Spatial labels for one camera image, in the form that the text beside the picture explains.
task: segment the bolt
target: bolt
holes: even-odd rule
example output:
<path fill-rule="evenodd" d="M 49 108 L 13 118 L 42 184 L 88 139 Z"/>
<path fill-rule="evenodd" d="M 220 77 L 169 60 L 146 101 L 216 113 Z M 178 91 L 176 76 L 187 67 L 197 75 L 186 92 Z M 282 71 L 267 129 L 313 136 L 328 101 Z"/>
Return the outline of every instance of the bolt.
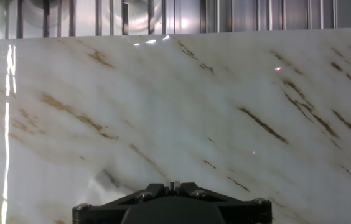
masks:
<path fill-rule="evenodd" d="M 256 202 L 257 204 L 263 204 L 263 203 L 267 203 L 268 199 L 265 198 L 256 198 L 254 199 L 254 202 Z"/>
<path fill-rule="evenodd" d="M 82 203 L 82 204 L 79 204 L 77 206 L 75 206 L 75 209 L 76 210 L 84 210 L 88 207 L 90 207 L 91 205 L 90 204 L 87 204 L 87 203 Z"/>
<path fill-rule="evenodd" d="M 194 197 L 205 197 L 207 194 L 203 190 L 195 190 L 192 192 L 192 196 Z"/>
<path fill-rule="evenodd" d="M 147 199 L 147 198 L 151 198 L 151 197 L 153 197 L 153 194 L 152 193 L 150 193 L 150 192 L 141 192 L 138 196 L 137 196 L 137 198 L 138 199 Z"/>

